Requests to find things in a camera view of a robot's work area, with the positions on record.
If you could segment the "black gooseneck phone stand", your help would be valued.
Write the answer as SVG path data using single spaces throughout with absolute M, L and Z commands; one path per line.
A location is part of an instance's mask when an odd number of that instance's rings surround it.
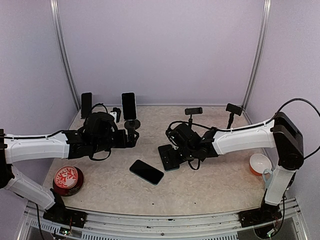
M 193 107 L 193 108 L 186 108 L 184 110 L 185 115 L 189 116 L 188 119 L 188 126 L 191 127 L 193 124 L 193 115 L 200 115 L 203 113 L 202 107 Z

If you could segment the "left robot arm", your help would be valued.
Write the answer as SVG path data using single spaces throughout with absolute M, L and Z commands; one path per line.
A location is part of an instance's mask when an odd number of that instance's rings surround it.
M 59 130 L 49 135 L 12 135 L 0 131 L 0 187 L 41 206 L 63 223 L 70 218 L 61 196 L 53 189 L 23 175 L 13 164 L 37 159 L 80 159 L 110 153 L 113 148 L 133 148 L 139 139 L 136 128 L 128 124 L 119 129 L 116 111 L 90 113 L 77 130 Z

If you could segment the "clear case phone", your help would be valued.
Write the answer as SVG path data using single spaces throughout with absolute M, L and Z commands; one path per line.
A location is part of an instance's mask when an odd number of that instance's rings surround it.
M 81 94 L 81 119 L 85 119 L 92 112 L 92 93 Z

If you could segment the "light blue case phone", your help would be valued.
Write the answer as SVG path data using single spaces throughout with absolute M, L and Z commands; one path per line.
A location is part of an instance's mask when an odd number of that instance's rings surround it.
M 124 92 L 121 94 L 123 119 L 133 121 L 137 119 L 136 97 L 134 92 Z

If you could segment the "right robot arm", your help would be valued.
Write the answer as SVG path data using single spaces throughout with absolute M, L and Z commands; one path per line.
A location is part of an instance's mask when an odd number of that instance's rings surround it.
M 203 126 L 205 133 L 199 136 L 192 127 L 195 125 L 190 118 L 188 121 L 171 122 L 165 131 L 170 144 L 158 147 L 160 159 L 165 171 L 176 170 L 184 162 L 197 160 L 199 163 L 207 158 L 216 158 L 228 153 L 275 148 L 278 162 L 269 185 L 265 189 L 262 206 L 256 210 L 256 218 L 266 222 L 275 212 L 297 170 L 304 161 L 316 154 L 304 155 L 302 133 L 279 108 L 276 113 L 265 121 L 238 128 L 228 126 L 220 129 L 215 126 Z

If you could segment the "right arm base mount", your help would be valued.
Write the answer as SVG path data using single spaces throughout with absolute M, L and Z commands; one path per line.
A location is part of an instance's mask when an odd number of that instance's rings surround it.
M 283 217 L 278 206 L 272 208 L 254 208 L 250 210 L 240 211 L 239 220 L 242 228 L 260 225 L 281 219 Z

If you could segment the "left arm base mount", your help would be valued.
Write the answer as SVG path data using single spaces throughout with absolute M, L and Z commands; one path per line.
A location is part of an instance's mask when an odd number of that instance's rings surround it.
M 55 204 L 50 209 L 45 210 L 43 218 L 54 223 L 83 229 L 87 213 Z

